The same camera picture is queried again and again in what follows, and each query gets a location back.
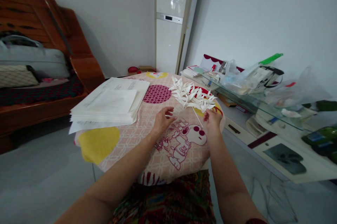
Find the gray floor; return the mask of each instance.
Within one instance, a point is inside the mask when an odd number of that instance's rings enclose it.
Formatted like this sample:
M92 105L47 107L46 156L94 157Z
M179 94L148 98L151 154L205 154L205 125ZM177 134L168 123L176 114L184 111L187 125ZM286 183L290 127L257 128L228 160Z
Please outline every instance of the gray floor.
M22 145L0 155L0 223L53 223L102 175L83 161L68 135L69 118L25 128L14 137ZM270 223L336 223L337 189L330 182L282 183L231 139L224 141L261 213ZM222 223L210 168L214 213Z

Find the wall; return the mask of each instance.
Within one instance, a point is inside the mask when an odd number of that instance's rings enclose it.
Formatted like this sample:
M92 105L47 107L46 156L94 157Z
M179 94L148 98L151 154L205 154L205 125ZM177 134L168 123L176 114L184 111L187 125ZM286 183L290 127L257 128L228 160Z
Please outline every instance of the wall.
M72 8L106 77L154 66L154 0L56 0Z
M337 96L337 0L198 0L195 14L185 66L208 54L245 68L284 53L286 79L312 66Z

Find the paper crane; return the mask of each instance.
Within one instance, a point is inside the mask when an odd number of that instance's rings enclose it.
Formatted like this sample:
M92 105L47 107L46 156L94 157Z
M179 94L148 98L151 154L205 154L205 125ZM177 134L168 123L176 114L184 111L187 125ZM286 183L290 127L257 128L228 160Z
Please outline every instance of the paper crane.
M216 97L211 94L211 91L205 94L201 88L195 87L194 83L183 83L181 78L178 80L173 76L172 80L173 86L169 90L172 90L173 96L181 103L183 109L195 107L204 113L206 109L215 107L213 100Z

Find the wooden bed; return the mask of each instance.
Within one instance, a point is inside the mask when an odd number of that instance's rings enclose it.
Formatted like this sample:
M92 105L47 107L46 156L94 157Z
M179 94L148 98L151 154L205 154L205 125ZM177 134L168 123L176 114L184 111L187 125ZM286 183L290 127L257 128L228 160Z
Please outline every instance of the wooden bed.
M74 11L59 7L55 0L0 0L0 32L8 30L19 31L45 48L62 51L84 92L73 98L0 107L0 154L15 148L10 139L15 130L68 115L105 81Z

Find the tablecloth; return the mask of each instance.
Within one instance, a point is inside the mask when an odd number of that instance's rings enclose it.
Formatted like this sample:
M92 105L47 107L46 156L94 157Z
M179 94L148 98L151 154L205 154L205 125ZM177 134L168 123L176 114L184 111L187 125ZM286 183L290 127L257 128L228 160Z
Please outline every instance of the tablecloth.
M183 83L192 82L182 78ZM137 121L132 125L103 129L82 130L75 135L75 145L81 146L86 161L96 163L106 172L113 164L133 149L152 129L156 113L163 107L177 106L179 102L172 96L172 75L169 73L147 72L126 79L149 81L150 86L139 108ZM218 102L213 108L223 114ZM207 144L207 130L203 123L203 113L188 107L178 114L178 118L164 132L154 145L145 170L137 182L143 185L170 183L174 179L199 171L210 157ZM220 123L220 130L225 120Z

